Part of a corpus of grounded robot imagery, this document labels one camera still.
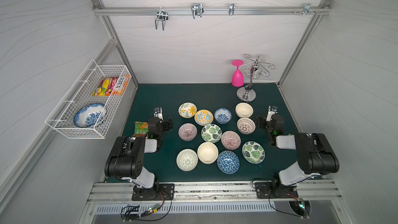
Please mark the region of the small blue floral bowl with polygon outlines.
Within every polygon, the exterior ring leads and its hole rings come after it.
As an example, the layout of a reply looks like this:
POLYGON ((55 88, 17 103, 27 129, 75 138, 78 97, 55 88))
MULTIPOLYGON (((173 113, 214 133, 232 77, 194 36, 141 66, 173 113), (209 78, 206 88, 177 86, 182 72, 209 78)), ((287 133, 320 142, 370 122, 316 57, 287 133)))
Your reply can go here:
POLYGON ((214 119, 219 124, 227 124, 232 119, 232 113, 227 108, 221 107, 215 111, 214 119))

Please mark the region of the double metal hook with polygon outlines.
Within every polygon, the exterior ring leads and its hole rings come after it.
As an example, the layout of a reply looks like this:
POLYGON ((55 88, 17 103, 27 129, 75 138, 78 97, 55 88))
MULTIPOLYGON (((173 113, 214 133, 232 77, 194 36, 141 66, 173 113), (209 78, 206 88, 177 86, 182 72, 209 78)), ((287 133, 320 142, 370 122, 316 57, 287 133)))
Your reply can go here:
POLYGON ((169 19, 169 14, 164 11, 160 10, 157 12, 157 18, 155 19, 155 29, 157 30, 159 28, 159 23, 162 25, 162 30, 165 30, 166 22, 169 19))

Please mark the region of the purple striped bowl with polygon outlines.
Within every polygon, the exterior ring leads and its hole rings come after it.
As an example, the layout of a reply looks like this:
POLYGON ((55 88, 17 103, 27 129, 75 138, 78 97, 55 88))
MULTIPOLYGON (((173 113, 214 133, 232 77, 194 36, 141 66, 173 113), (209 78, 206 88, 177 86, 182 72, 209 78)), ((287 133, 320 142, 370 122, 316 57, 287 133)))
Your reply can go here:
POLYGON ((183 124, 179 130, 178 130, 178 135, 179 137, 186 142, 192 141, 193 139, 196 138, 198 131, 195 125, 191 123, 185 123, 183 124))

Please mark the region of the green lattice bowl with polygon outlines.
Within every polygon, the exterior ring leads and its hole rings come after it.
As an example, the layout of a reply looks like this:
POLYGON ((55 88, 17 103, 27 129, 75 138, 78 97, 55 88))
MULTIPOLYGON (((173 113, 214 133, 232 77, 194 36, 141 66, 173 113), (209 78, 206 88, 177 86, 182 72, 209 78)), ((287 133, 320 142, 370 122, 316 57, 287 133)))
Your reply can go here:
POLYGON ((176 158, 177 166, 185 172, 192 171, 198 164, 197 153, 192 149, 182 150, 176 158))

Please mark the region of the small metal hook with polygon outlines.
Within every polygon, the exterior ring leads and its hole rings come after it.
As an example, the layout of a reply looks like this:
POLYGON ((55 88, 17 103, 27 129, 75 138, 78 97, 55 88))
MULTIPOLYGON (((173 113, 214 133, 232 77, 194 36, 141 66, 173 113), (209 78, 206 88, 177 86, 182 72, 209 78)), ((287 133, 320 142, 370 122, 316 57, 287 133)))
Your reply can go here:
POLYGON ((235 4, 231 3, 229 5, 229 16, 233 16, 234 15, 234 11, 235 11, 235 4))

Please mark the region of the yellow flower bowl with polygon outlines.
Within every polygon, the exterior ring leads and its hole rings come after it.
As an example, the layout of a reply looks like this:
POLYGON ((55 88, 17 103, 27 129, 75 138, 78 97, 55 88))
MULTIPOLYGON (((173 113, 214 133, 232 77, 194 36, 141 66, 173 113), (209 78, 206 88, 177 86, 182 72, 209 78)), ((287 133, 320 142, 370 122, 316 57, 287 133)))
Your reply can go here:
POLYGON ((191 118, 197 113, 197 107, 193 103, 186 102, 180 105, 178 113, 183 118, 191 118))

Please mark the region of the cream bowl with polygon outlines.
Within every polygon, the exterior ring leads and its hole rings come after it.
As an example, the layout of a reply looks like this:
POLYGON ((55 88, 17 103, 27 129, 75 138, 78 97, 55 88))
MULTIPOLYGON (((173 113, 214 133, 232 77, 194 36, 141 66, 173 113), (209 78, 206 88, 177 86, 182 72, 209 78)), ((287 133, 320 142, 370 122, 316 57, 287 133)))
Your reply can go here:
POLYGON ((242 102, 236 105, 235 112, 239 118, 250 118, 254 109, 250 104, 242 102))
POLYGON ((203 164, 212 164, 218 158, 218 148, 215 144, 204 142, 198 147, 197 155, 203 164))

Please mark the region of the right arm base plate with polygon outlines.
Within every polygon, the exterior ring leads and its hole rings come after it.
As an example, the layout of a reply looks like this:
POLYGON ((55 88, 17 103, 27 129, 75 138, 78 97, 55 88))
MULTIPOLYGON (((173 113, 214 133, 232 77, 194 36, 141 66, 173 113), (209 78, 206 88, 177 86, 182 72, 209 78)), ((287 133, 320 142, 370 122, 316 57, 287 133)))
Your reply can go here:
POLYGON ((258 199, 298 199, 294 186, 284 186, 276 182, 256 182, 253 184, 258 199))

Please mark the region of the blue triangle bowl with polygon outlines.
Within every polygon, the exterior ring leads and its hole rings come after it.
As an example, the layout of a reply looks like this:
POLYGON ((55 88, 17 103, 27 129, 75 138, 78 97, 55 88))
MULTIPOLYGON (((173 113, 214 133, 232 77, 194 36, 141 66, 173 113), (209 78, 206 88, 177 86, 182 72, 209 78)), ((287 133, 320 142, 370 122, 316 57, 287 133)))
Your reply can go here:
POLYGON ((234 152, 225 150, 218 155, 217 166, 225 174, 234 174, 240 167, 240 161, 234 152))

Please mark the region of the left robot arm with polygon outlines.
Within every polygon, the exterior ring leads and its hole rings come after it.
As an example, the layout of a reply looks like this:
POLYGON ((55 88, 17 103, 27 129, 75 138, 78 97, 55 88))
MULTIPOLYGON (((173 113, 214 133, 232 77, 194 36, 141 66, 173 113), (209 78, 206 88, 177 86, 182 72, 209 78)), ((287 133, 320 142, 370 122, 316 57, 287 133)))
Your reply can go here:
POLYGON ((172 128, 172 118, 164 121, 152 117, 148 120, 147 134, 117 137, 105 163, 105 176, 128 181, 141 189, 154 188, 156 176, 144 167, 144 156, 146 153, 158 152, 164 132, 172 128))

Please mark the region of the chrome glass holder stand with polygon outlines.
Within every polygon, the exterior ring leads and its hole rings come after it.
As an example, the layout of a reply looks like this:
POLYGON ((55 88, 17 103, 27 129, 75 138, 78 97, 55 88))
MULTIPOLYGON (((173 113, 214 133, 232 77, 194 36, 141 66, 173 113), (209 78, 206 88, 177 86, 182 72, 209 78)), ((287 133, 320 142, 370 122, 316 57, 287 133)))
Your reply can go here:
POLYGON ((243 102, 252 102, 256 99, 256 92, 253 89, 254 80, 262 77, 270 77, 270 70, 274 70, 276 66, 270 62, 266 62, 261 55, 252 56, 244 54, 243 58, 249 62, 238 67, 244 68, 244 74, 249 76, 249 83, 237 90, 237 96, 243 102))

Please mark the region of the metal hook right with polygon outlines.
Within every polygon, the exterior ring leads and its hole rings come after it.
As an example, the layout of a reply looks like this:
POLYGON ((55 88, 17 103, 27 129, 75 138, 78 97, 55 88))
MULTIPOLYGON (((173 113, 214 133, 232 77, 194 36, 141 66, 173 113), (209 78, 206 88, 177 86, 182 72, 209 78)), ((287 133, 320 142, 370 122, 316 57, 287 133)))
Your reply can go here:
POLYGON ((311 6, 312 6, 311 4, 306 4, 302 10, 300 10, 300 11, 292 11, 292 13, 295 14, 295 15, 301 14, 302 16, 320 14, 320 12, 318 10, 312 10, 311 6))

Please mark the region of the brown lattice bowl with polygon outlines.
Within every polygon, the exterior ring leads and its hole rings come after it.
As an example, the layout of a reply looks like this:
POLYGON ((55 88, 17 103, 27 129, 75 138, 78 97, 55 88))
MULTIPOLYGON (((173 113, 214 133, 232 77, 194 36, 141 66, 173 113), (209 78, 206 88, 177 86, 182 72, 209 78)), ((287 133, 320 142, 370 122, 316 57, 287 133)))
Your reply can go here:
POLYGON ((250 118, 240 118, 237 121, 237 128, 240 133, 249 135, 252 134, 256 129, 256 124, 250 118))

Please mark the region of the orange blue flower bowl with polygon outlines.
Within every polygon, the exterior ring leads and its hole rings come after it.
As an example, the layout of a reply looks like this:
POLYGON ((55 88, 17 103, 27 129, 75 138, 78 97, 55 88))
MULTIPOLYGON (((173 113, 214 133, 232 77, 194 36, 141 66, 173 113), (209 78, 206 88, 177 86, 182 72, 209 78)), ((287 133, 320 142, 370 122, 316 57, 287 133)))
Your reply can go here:
POLYGON ((213 122, 214 116, 209 110, 199 110, 194 115, 194 120, 197 124, 205 126, 213 122))

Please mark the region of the cream bowl front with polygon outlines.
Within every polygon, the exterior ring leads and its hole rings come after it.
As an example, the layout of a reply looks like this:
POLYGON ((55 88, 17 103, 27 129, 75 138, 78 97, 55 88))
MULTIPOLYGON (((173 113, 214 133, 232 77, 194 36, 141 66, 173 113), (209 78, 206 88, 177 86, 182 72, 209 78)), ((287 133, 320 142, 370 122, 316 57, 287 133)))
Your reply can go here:
POLYGON ((212 164, 218 158, 218 148, 215 144, 204 142, 198 147, 197 155, 203 164, 212 164))

